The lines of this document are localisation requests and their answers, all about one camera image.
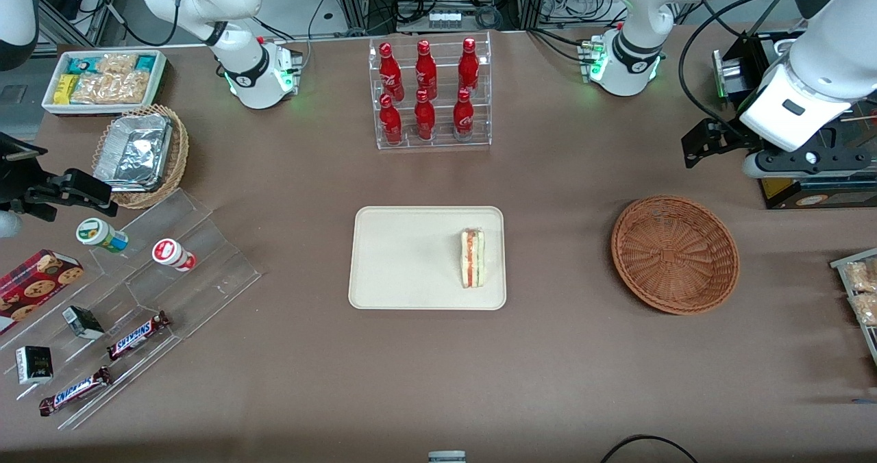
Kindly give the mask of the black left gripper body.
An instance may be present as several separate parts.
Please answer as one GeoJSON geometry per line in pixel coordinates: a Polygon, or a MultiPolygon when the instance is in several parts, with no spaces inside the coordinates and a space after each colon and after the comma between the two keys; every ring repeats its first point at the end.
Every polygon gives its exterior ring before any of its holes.
{"type": "Polygon", "coordinates": [[[736,150],[746,150],[748,153],[757,151],[757,134],[742,122],[718,123],[717,134],[719,141],[715,154],[736,150]]]}

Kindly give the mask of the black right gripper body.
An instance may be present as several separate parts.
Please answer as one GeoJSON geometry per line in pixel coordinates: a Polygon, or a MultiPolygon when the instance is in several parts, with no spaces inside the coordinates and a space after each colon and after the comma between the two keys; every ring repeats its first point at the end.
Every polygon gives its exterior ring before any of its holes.
{"type": "Polygon", "coordinates": [[[38,162],[38,157],[47,152],[30,142],[1,134],[1,208],[12,208],[16,200],[24,201],[34,186],[47,189],[50,203],[62,201],[60,189],[49,181],[54,175],[45,172],[38,162]]]}

